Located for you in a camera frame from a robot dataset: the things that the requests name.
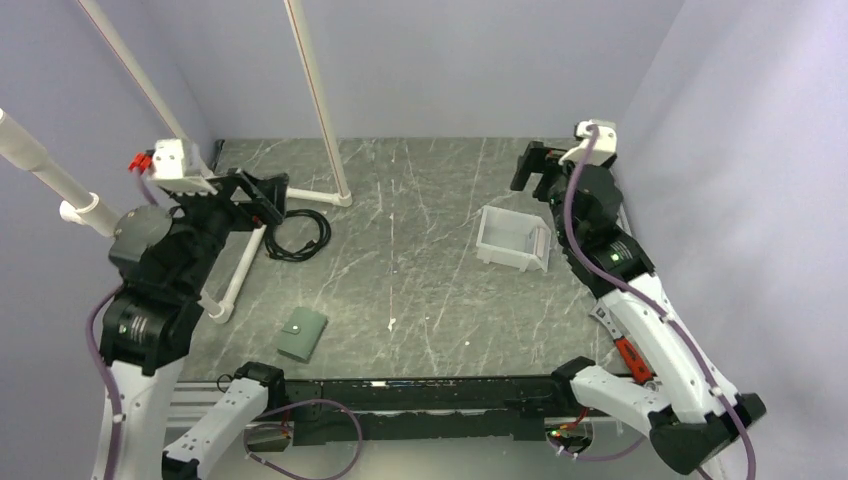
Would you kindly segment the green card holder wallet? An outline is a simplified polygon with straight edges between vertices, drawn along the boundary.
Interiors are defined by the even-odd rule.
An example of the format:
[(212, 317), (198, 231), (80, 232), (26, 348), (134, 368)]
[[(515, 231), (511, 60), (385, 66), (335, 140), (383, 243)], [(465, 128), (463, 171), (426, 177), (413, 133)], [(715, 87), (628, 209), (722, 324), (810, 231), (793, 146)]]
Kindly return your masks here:
[(328, 325), (324, 313), (296, 307), (278, 332), (274, 346), (277, 352), (301, 363), (308, 363)]

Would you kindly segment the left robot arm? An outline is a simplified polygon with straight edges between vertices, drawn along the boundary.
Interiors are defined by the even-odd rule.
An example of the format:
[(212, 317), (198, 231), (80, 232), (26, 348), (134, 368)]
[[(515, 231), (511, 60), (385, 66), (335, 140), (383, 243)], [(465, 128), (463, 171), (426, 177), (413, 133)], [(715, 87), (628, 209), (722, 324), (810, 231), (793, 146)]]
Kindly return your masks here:
[(282, 370), (250, 362), (186, 442), (164, 445), (167, 412), (204, 312), (202, 291), (228, 237), (285, 217), (286, 174), (233, 169), (207, 184), (204, 193), (171, 192), (180, 216), (144, 205), (116, 225), (108, 257), (121, 282), (86, 321), (105, 394), (96, 479), (201, 479), (250, 420), (286, 409)]

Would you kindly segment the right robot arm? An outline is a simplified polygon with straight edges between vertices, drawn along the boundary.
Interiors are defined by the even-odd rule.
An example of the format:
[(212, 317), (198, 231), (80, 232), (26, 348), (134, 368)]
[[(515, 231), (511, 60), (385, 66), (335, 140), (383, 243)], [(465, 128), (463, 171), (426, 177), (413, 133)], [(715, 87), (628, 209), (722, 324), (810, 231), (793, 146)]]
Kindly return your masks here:
[(623, 201), (610, 162), (582, 166), (562, 149), (532, 141), (510, 187), (539, 176), (533, 195), (552, 214), (559, 244), (595, 298), (591, 317), (608, 326), (627, 376), (575, 358), (553, 372), (551, 401), (574, 415), (603, 412), (638, 431), (681, 475), (704, 465), (766, 413), (759, 395), (740, 392), (707, 358), (676, 314), (655, 267), (619, 224)]

